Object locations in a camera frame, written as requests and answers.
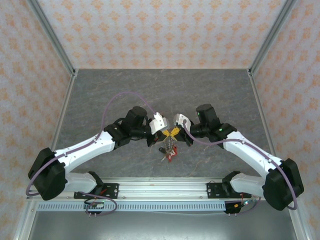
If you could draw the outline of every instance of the orange patterned wallpaper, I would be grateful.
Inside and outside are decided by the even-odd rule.
[[[78,69],[245,69],[285,0],[39,2]]]
[[[70,76],[26,0],[1,0],[0,39],[0,239],[11,240],[27,173],[52,142]]]
[[[320,239],[320,7],[298,0],[254,76],[282,158],[298,163],[308,221]]]

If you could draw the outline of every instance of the gray marble surface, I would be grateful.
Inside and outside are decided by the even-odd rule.
[[[198,123],[196,108],[212,104],[222,123],[235,126],[250,141],[269,151],[262,120],[246,70],[224,69],[81,69],[74,82],[57,148],[66,148],[95,135],[107,102],[117,93],[141,94],[156,112],[173,122],[177,113]],[[110,106],[105,125],[125,117],[133,106],[152,113],[134,95],[122,95]],[[77,173],[95,171],[100,177],[224,177],[238,170],[257,173],[240,158],[218,146],[178,142],[178,155],[161,161],[158,143],[131,141],[115,151],[82,164]]]

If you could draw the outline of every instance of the white cable tray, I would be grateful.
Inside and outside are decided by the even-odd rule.
[[[101,207],[92,207],[91,211],[110,211],[115,205],[112,202],[101,202]],[[46,201],[39,202],[39,212],[81,212],[88,205],[79,201]],[[186,211],[224,211],[224,201],[126,201],[119,202],[117,212],[186,212]]]

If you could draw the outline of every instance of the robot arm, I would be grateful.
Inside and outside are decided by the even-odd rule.
[[[298,166],[293,160],[288,158],[284,161],[265,152],[246,139],[230,124],[220,123],[214,108],[210,104],[201,105],[196,111],[200,120],[198,124],[193,124],[182,114],[175,116],[175,123],[180,128],[179,141],[186,142],[188,146],[193,144],[193,140],[183,129],[184,126],[195,138],[207,137],[212,143],[223,141],[217,145],[241,158],[261,176],[248,176],[239,171],[230,173],[222,180],[222,187],[227,194],[237,192],[264,197],[272,207],[283,210],[292,202],[293,197],[284,177],[272,164],[272,161],[284,171],[295,195],[299,196],[303,193],[304,187]]]
[[[97,174],[94,172],[72,173],[71,171],[100,154],[111,152],[128,144],[133,138],[136,140],[146,139],[147,145],[151,146],[162,140],[164,135],[161,131],[167,127],[167,119],[158,112],[154,115],[154,119],[148,119],[147,111],[142,107],[135,106],[125,118],[105,127],[98,138],[98,135],[95,135],[55,152],[50,148],[43,149],[34,161],[28,177],[32,179],[44,164],[56,156],[63,155],[46,167],[34,180],[33,184],[41,197],[44,200],[50,200],[62,191],[98,195],[103,183]]]

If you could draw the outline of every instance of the wallpaper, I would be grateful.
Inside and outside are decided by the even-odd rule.
[[[299,0],[254,76],[282,158],[298,163],[308,223],[320,239],[320,7]]]
[[[245,69],[285,0],[39,2],[78,69]]]
[[[0,3],[0,239],[11,240],[27,174],[50,146],[70,76],[25,0]]]

